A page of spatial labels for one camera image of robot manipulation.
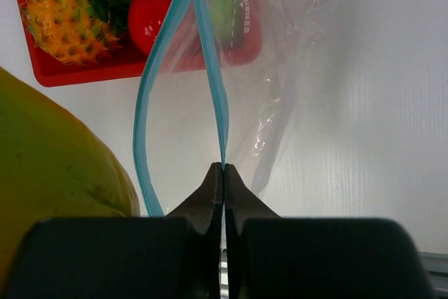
yellow-green fruit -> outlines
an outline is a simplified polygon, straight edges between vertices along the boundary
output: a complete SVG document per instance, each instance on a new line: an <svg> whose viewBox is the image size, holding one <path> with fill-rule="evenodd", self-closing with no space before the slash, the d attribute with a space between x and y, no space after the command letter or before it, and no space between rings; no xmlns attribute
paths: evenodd
<svg viewBox="0 0 448 299"><path fill-rule="evenodd" d="M24 234L59 216L138 216L126 171L67 110L0 68L0 290Z"/></svg>

plastic wrap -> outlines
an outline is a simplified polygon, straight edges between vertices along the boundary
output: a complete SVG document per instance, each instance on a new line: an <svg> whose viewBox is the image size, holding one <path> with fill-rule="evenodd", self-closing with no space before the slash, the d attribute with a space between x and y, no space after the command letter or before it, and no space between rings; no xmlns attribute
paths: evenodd
<svg viewBox="0 0 448 299"><path fill-rule="evenodd" d="M150 215L180 203L215 161L236 165L254 193L263 190L300 65L336 2L172 1L136 104L134 158Z"/></svg>

clear plastic bag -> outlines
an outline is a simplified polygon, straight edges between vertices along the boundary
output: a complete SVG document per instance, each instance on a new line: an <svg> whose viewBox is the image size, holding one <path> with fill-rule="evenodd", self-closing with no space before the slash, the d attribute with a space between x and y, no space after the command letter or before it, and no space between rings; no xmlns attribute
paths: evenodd
<svg viewBox="0 0 448 299"><path fill-rule="evenodd" d="M260 193L300 65L337 0L173 0L142 76L134 158L148 213L166 214L211 163Z"/></svg>

red tray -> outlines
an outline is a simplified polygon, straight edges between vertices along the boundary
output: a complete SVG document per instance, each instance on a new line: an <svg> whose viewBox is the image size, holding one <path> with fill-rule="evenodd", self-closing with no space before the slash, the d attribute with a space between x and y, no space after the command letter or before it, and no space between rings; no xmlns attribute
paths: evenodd
<svg viewBox="0 0 448 299"><path fill-rule="evenodd" d="M250 6L252 18L249 24L250 27L248 27L244 34L244 45L239 48L239 50L236 50L235 53L230 53L224 57L225 61L231 65L241 65L252 62L261 51L261 28L259 21L256 19L257 15L254 15L254 13L258 11L258 0L245 1L250 2L247 4L241 3L241 6L243 8L245 8L246 5ZM17 2L22 4L25 0L17 0ZM26 30L25 26L24 30L34 75L37 81L46 87L140 76L147 59L147 57L142 54L129 39L127 39L123 43L122 50L118 51L113 58L102 60L98 65L88 67L73 65L66 66L40 48L35 48L33 36ZM169 63L169 55L165 60L166 64ZM202 52L200 52L196 55L183 56L175 71L204 68L204 58L202 57Z"/></svg>

orange spiky fruit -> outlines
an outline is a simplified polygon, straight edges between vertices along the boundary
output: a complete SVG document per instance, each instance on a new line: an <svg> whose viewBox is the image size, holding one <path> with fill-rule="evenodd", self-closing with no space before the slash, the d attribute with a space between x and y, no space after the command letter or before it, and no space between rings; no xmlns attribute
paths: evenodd
<svg viewBox="0 0 448 299"><path fill-rule="evenodd" d="M98 63L120 48L131 0L25 0L35 46L64 64Z"/></svg>

